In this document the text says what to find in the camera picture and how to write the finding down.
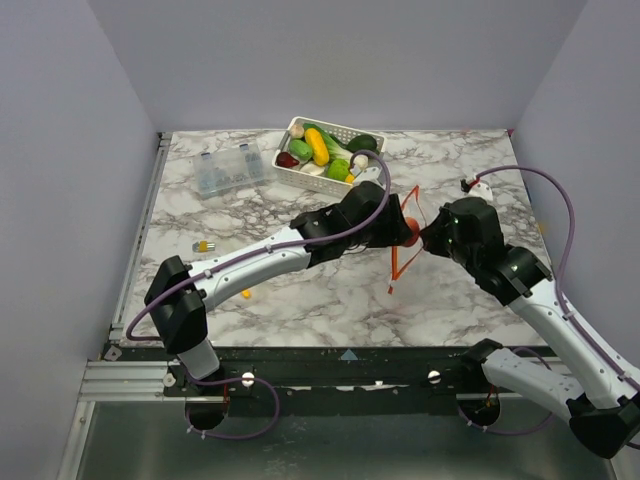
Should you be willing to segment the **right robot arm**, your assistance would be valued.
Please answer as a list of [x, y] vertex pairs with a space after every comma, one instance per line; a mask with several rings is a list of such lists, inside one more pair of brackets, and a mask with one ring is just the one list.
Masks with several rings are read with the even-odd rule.
[[462, 384], [515, 392], [567, 423], [590, 452], [616, 456], [639, 432], [639, 370], [573, 308], [558, 276], [530, 250], [505, 242], [495, 208], [482, 198], [445, 204], [420, 237], [427, 252], [460, 264], [529, 324], [571, 373], [556, 374], [484, 340], [461, 365]]

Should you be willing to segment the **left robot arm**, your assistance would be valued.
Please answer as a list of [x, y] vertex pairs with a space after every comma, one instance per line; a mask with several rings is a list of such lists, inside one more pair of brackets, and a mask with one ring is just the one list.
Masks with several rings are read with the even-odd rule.
[[340, 258], [351, 249], [395, 247], [413, 231], [397, 195], [373, 182], [338, 203], [299, 214], [263, 241], [220, 258], [187, 266], [177, 255], [164, 260], [144, 299], [167, 354], [187, 370], [201, 395], [222, 380], [220, 360], [208, 339], [207, 314], [230, 297], [274, 277]]

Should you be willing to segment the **yellow toy corn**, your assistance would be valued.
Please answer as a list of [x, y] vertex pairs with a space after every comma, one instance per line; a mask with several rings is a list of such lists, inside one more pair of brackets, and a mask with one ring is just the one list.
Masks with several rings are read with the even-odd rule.
[[315, 128], [308, 128], [305, 130], [304, 139], [312, 149], [314, 163], [320, 167], [328, 164], [330, 155], [322, 134]]

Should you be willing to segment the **white perforated plastic basket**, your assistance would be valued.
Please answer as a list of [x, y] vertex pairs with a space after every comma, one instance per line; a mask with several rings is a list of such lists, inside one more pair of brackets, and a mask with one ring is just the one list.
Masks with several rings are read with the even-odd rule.
[[[279, 180], [281, 183], [285, 185], [298, 187], [301, 189], [323, 193], [323, 194], [327, 194], [335, 197], [341, 197], [345, 195], [352, 187], [350, 184], [346, 182], [345, 183], [338, 182], [326, 177], [326, 171], [330, 163], [324, 166], [325, 172], [322, 176], [312, 176], [312, 175], [301, 173], [299, 171], [301, 166], [309, 161], [313, 161], [313, 158], [311, 158], [307, 162], [299, 161], [300, 164], [297, 167], [294, 167], [291, 169], [281, 168], [275, 165], [276, 155], [282, 151], [288, 152], [289, 141], [293, 140], [289, 135], [288, 128], [293, 124], [300, 124], [303, 126], [304, 123], [313, 123], [321, 127], [323, 130], [329, 133], [336, 141], [341, 143], [345, 148], [346, 148], [346, 144], [353, 137], [360, 134], [372, 135], [377, 140], [379, 152], [376, 154], [379, 154], [379, 155], [383, 154], [388, 144], [387, 138], [379, 133], [373, 133], [373, 132], [358, 129], [355, 127], [348, 127], [348, 126], [325, 122], [321, 120], [315, 120], [307, 117], [296, 116], [290, 121], [289, 126], [287, 127], [286, 132], [279, 143], [279, 146], [276, 148], [276, 153], [274, 154], [271, 161], [271, 165], [275, 170], [277, 180]], [[352, 168], [352, 162], [356, 155], [358, 155], [356, 152], [352, 153], [351, 159], [349, 160], [350, 172], [352, 175], [356, 175], [356, 171], [359, 170], [359, 169]], [[371, 167], [371, 166], [379, 166], [379, 162], [376, 160], [369, 160], [368, 167]]]

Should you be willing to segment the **light green toy vegetable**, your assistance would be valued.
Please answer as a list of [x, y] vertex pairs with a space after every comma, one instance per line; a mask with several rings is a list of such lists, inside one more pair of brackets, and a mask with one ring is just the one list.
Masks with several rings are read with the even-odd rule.
[[300, 162], [307, 162], [313, 157], [313, 149], [301, 139], [289, 141], [288, 153]]

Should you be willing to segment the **toy peach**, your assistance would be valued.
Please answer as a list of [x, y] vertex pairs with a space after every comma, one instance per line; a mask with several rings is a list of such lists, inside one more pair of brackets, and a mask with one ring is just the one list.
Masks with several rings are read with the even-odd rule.
[[406, 217], [405, 221], [411, 231], [411, 236], [402, 244], [402, 246], [408, 248], [415, 245], [421, 239], [421, 227], [415, 218]]

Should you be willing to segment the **clear orange zip bag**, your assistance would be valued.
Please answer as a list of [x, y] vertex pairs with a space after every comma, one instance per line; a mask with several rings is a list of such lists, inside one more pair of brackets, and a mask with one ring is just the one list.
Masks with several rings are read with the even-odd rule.
[[390, 279], [387, 293], [392, 295], [398, 280], [408, 272], [417, 257], [424, 252], [420, 236], [421, 230], [427, 226], [428, 216], [421, 200], [421, 189], [415, 185], [400, 202], [402, 219], [409, 228], [409, 235], [404, 236], [399, 246], [393, 246], [390, 256]]

